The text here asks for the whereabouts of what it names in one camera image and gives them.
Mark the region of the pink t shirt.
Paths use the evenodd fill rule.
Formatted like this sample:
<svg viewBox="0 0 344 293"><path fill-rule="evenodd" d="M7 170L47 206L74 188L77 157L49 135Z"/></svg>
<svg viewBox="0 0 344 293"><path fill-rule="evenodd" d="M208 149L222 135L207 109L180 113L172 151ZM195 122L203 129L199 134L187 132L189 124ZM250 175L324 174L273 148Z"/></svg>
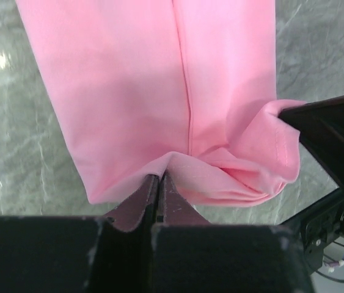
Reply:
<svg viewBox="0 0 344 293"><path fill-rule="evenodd" d="M18 1L92 204L168 172L192 204L255 206L299 174L279 119L274 1Z"/></svg>

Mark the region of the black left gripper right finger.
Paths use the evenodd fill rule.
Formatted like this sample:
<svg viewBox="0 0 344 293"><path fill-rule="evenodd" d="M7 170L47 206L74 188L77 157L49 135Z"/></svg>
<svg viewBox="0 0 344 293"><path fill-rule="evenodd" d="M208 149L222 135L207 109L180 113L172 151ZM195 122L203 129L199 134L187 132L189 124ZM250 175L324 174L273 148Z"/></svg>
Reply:
<svg viewBox="0 0 344 293"><path fill-rule="evenodd" d="M313 292L302 247L280 225L215 225L159 186L152 226L153 292Z"/></svg>

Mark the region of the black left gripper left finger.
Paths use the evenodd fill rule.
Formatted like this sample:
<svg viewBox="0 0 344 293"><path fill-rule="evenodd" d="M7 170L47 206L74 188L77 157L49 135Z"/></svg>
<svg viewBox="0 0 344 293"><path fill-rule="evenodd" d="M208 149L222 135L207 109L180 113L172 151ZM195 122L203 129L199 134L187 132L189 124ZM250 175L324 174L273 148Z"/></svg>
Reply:
<svg viewBox="0 0 344 293"><path fill-rule="evenodd" d="M0 292L148 292L159 179L99 216L0 216Z"/></svg>

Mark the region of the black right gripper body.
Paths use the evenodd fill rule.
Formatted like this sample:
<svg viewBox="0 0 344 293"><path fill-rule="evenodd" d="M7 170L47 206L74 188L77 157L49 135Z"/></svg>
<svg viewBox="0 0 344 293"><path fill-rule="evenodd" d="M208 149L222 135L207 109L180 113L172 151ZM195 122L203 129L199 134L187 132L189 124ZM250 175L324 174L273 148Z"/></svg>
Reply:
<svg viewBox="0 0 344 293"><path fill-rule="evenodd" d="M344 189L335 189L281 225L302 244L308 272L316 272L324 264L324 249L344 237Z"/></svg>

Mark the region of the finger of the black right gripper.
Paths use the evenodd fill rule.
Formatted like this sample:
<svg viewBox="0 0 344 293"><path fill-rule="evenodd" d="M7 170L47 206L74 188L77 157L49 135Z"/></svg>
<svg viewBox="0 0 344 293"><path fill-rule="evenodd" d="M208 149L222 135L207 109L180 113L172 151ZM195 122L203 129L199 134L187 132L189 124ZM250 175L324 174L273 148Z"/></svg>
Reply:
<svg viewBox="0 0 344 293"><path fill-rule="evenodd" d="M344 190L344 96L282 110L299 141Z"/></svg>

